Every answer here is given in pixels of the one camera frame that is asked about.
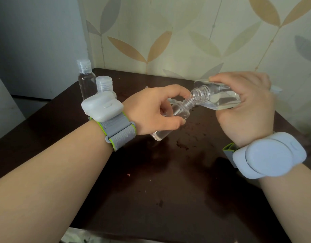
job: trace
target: gray strap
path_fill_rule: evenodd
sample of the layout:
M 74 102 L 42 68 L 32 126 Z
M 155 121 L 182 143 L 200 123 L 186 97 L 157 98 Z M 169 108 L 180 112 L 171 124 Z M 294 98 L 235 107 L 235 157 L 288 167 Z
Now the gray strap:
M 124 113 L 100 123 L 106 133 L 106 142 L 112 143 L 117 151 L 136 136 L 135 123 L 130 122 Z
M 231 164 L 233 165 L 234 168 L 237 168 L 236 164 L 233 161 L 233 153 L 238 150 L 238 147 L 234 144 L 231 143 L 227 145 L 226 147 L 223 148 L 223 152 L 226 155 L 226 157 L 230 160 Z

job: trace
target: hand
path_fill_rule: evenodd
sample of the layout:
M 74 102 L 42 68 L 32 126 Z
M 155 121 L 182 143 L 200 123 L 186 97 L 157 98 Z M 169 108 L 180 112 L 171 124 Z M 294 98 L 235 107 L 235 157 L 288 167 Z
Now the hand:
M 187 98 L 189 90 L 180 85 L 168 85 L 160 88 L 146 88 L 133 94 L 124 102 L 124 113 L 135 122 L 137 135 L 151 134 L 157 130 L 176 130 L 186 120 L 182 117 L 164 117 L 173 115 L 168 98 L 176 96 Z
M 238 106 L 216 111 L 224 133 L 237 146 L 246 146 L 273 133 L 275 97 L 269 91 L 271 82 L 266 73 L 219 73 L 209 80 L 224 83 L 240 95 Z

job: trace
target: forearm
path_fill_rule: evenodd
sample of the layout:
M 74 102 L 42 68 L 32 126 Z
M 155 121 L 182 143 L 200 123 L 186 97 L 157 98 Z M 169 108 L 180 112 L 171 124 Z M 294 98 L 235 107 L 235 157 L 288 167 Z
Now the forearm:
M 291 241 L 311 242 L 311 170 L 299 164 L 284 176 L 259 181 Z
M 58 242 L 112 147 L 95 121 L 0 179 L 0 242 Z

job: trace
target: table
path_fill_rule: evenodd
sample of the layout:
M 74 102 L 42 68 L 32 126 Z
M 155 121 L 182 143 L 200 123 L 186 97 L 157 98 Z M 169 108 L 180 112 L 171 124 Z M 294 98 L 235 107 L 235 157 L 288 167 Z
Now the table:
M 120 101 L 145 86 L 193 87 L 189 80 L 94 72 L 112 77 Z M 76 82 L 1 138 L 0 178 L 87 122 L 81 101 Z M 311 144 L 278 113 L 275 131 L 301 142 L 311 168 Z M 161 142 L 135 138 L 112 154 L 71 226 L 165 242 L 290 242 L 263 192 L 225 158 L 222 148 L 230 142 L 215 111 L 201 106 Z

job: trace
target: wallpaper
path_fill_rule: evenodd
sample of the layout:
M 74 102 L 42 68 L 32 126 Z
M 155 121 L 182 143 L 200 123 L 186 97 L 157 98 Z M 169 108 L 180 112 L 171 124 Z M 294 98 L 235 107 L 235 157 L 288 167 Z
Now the wallpaper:
M 311 140 L 311 0 L 83 0 L 96 67 L 187 80 L 267 72 Z

